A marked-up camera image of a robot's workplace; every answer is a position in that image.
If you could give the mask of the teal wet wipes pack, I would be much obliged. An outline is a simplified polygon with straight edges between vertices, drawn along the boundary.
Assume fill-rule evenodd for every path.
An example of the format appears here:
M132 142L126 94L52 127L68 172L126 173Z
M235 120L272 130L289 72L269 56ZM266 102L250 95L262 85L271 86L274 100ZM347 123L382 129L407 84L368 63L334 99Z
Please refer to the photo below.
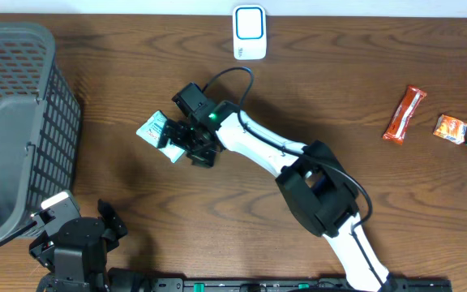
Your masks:
M166 142L161 145L162 131L167 123L167 117L160 111L156 111L137 131L136 135L166 155L172 163L175 163L185 151L178 146Z

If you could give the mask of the red chocolate bar wrapper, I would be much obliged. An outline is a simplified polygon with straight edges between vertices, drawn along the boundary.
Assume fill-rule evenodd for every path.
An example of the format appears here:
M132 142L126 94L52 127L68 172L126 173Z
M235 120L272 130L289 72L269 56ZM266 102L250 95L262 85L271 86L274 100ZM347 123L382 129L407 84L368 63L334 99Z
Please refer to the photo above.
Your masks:
M400 104L397 106L396 112L392 116L387 130L382 136L382 139L402 145L405 140L405 134L408 129L409 120L412 118L420 102L426 96L426 92L412 85L409 85L405 91L405 95L401 99Z

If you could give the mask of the orange snack packet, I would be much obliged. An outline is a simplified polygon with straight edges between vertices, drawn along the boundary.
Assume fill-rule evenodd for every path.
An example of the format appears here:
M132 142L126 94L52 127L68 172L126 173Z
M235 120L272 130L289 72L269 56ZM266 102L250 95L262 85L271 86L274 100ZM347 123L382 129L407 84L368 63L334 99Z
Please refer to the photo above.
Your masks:
M442 114L435 125L433 135L449 140L454 144L465 142L467 123L457 118Z

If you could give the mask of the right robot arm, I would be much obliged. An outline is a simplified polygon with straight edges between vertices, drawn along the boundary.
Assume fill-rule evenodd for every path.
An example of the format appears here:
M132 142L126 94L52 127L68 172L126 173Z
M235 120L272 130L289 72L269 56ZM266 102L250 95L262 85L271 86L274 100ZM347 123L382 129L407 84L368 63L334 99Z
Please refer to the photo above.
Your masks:
M357 198L362 186L348 175L323 142L287 140L260 126L239 106L217 104L190 83L174 97L185 120L166 120L156 146L175 147L193 165L211 168L216 155L228 150L268 171L295 219L311 234L323 237L355 290L385 291L389 271L379 262L364 230Z

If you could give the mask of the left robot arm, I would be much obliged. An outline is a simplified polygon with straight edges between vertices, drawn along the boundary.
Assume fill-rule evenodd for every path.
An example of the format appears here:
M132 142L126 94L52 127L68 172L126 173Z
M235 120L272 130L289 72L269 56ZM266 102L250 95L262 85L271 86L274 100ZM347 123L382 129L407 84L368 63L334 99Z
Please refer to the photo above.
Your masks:
M71 193L63 191L41 203L32 215L43 232L29 254L49 272L37 292L140 292L152 285L141 273L107 269L107 255L119 246L128 229L114 208L97 202L98 217L83 217Z

